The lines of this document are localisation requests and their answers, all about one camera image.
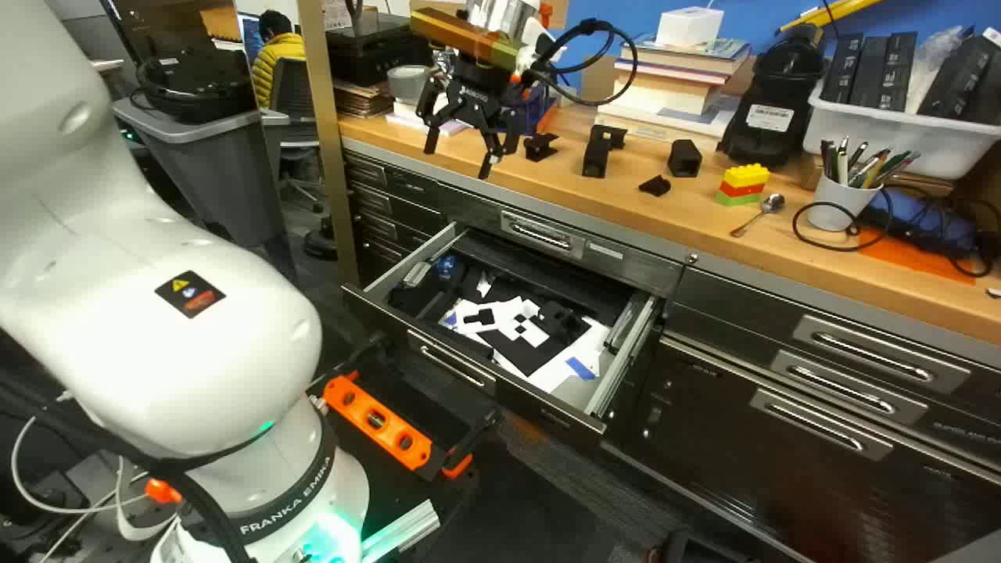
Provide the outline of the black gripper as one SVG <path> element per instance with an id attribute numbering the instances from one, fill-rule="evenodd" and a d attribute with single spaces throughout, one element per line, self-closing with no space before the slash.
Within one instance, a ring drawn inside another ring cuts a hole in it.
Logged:
<path id="1" fill-rule="evenodd" d="M 533 133 L 552 107 L 553 94 L 545 84 L 522 84 L 506 69 L 472 60 L 443 60 L 420 97 L 420 116 L 428 124 L 422 154 L 438 150 L 446 122 L 468 122 L 481 130 L 478 178 L 488 178 L 492 167 L 509 154 L 513 133 Z"/>

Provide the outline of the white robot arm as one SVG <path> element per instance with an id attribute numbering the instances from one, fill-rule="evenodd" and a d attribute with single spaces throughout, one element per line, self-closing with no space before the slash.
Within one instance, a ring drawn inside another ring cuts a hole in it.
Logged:
<path id="1" fill-rule="evenodd" d="M 183 493 L 151 563 L 382 563 L 443 530 L 365 531 L 370 479 L 309 383 L 316 306 L 162 203 L 103 77 L 41 0 L 4 0 L 0 328 Z"/>

